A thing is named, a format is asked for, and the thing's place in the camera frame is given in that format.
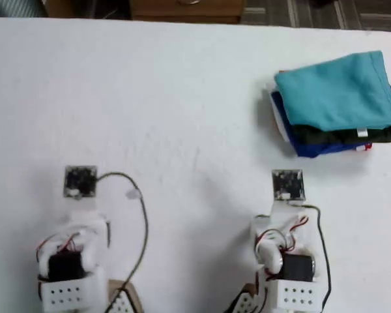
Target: wooden cabinet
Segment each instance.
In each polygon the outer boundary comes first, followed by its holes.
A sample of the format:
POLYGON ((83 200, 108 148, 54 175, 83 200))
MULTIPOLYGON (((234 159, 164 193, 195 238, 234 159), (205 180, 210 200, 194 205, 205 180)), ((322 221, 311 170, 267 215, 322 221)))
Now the wooden cabinet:
POLYGON ((239 23, 244 0, 130 0, 134 20, 239 23))

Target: white table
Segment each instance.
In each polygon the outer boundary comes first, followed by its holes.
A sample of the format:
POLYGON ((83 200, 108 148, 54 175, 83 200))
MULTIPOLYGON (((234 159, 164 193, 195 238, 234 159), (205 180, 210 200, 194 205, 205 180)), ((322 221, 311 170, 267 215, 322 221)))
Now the white table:
MULTIPOLYGON (((295 158, 263 96, 280 69, 376 49, 391 83, 391 33, 0 19, 0 312, 40 312, 34 249, 66 209, 67 164, 140 184, 151 229, 134 284, 148 313, 222 312, 253 281, 248 226, 270 211, 274 168, 302 168, 322 209, 326 313, 391 312, 391 144, 295 158)), ((98 188, 113 278, 143 237, 127 190, 98 188)))

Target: folded teal shirt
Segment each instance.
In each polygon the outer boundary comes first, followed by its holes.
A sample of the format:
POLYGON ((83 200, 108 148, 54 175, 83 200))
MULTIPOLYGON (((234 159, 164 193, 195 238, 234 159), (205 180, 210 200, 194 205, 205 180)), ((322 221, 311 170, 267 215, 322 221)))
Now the folded teal shirt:
POLYGON ((292 125, 332 130, 391 126, 381 51, 354 53, 275 76, 292 125))

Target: folded clothes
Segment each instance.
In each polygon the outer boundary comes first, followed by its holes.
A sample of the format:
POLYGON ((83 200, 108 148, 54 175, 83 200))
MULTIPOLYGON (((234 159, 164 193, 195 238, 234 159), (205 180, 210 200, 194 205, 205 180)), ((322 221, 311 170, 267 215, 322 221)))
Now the folded clothes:
POLYGON ((380 51, 275 76, 291 125, 328 132, 391 126, 391 90, 380 51))
POLYGON ((288 121, 287 114, 284 110, 283 100, 281 94, 278 91, 274 91, 271 93, 271 100, 273 104, 278 110, 282 118, 283 125, 285 127, 285 131, 287 132, 289 141, 291 145, 294 147, 295 152, 299 157, 308 157, 315 158, 318 155, 324 155, 327 153, 335 153, 344 150, 351 150, 357 147, 362 146, 362 144, 343 144, 343 143, 335 143, 335 144, 322 144, 322 145, 304 145, 297 142, 295 135, 293 133, 293 129, 288 121))
POLYGON ((365 144, 367 142, 391 142, 391 126, 384 129, 367 129, 368 135, 358 137, 356 129, 333 130, 323 132, 318 128, 307 125, 294 125, 293 134, 298 143, 318 145, 323 143, 365 144))

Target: cable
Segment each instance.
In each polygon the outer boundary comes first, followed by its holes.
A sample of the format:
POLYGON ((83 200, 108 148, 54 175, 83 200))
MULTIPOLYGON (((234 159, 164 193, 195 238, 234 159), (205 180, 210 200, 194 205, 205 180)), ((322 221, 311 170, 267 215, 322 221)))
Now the cable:
POLYGON ((58 251, 57 251, 57 252, 61 252, 61 251, 63 251, 64 249, 66 249, 70 243, 73 243, 73 244, 74 244, 74 242, 73 242, 72 240, 73 240, 73 238, 74 238, 75 236, 78 236, 79 234, 80 234, 80 233, 73 233, 73 234, 68 238, 68 240, 66 240, 65 243, 62 244, 60 248, 58 248, 58 251))
POLYGON ((297 242, 296 242, 295 237, 294 237, 294 235, 293 235, 293 231, 294 231, 296 228, 298 228, 298 227, 300 227, 300 226, 303 226, 303 225, 307 224, 308 220, 309 220, 308 216, 303 216, 303 217, 300 219, 300 221, 299 221, 298 224, 295 224, 294 226, 292 226, 292 227, 289 229, 289 234, 291 235, 291 240, 292 240, 293 244, 292 244, 289 248, 285 249, 286 252, 291 252, 291 251, 293 251, 293 250, 295 249, 295 245, 296 245, 297 242))
POLYGON ((141 207, 142 207, 142 213, 143 213, 143 219, 145 221, 145 236, 143 238, 143 244, 142 244, 142 249, 141 249, 141 253, 139 255, 139 258, 138 260, 136 261, 135 263, 135 266, 133 267, 133 269, 131 270, 130 274, 128 275, 128 277, 126 278, 126 280, 122 283, 122 286, 118 289, 118 292, 116 294, 116 296, 113 298, 112 302, 108 305, 107 309, 104 311, 105 313, 108 313, 110 311, 110 309, 112 308, 112 306, 114 305, 116 299, 118 298, 118 296, 120 296, 121 292, 123 290, 125 290, 125 287, 127 286, 127 284, 130 282, 130 280, 132 279, 133 275, 135 274, 135 272, 137 271, 137 269, 139 268, 141 262, 142 262, 142 259, 143 259, 143 255, 145 254, 145 251, 146 251, 146 247, 147 247, 147 243, 148 243, 148 236, 149 236, 149 223, 148 223, 148 216, 147 216, 147 213, 146 213, 146 207, 145 207, 145 202, 143 201, 143 194, 141 192, 141 190, 139 189, 138 187, 138 184, 136 184, 136 182, 127 174, 125 173, 122 173, 122 172, 119 172, 119 171, 112 171, 112 172, 109 172, 109 173, 106 173, 104 175, 101 175, 99 178, 97 178, 97 183, 107 177, 110 177, 110 176, 121 176, 121 177, 124 177, 126 178, 127 180, 130 181, 130 183, 133 185, 133 187, 139 191, 140 193, 140 202, 141 202, 141 207))
POLYGON ((277 230, 276 228, 269 228, 267 230, 265 230, 263 233, 261 233, 258 238, 256 239, 256 242, 255 242, 255 251, 257 250, 258 248, 258 244, 261 242, 261 240, 264 238, 264 236, 270 232, 270 231, 275 231, 276 233, 278 233, 282 239, 284 240, 284 245, 285 245, 285 249, 287 248, 287 239, 285 238, 284 234, 280 231, 280 230, 277 230))
POLYGON ((288 204, 293 206, 293 207, 303 207, 303 208, 306 208, 306 209, 315 209, 317 211, 317 227, 319 228, 321 244, 323 246, 323 252, 325 253, 326 268, 327 268, 327 280, 328 280, 328 289, 327 289, 326 296, 323 299, 323 305, 322 305, 322 310, 321 310, 321 312, 323 312, 323 310, 325 309, 325 305, 326 305, 327 299, 328 299, 330 293, 332 292, 332 278, 330 276, 330 264, 328 262, 325 238, 323 237, 323 232, 321 231, 321 226, 320 226, 321 211, 320 211, 320 208, 316 207, 315 205, 309 205, 309 204, 296 205, 296 204, 289 203, 289 202, 288 202, 288 204))

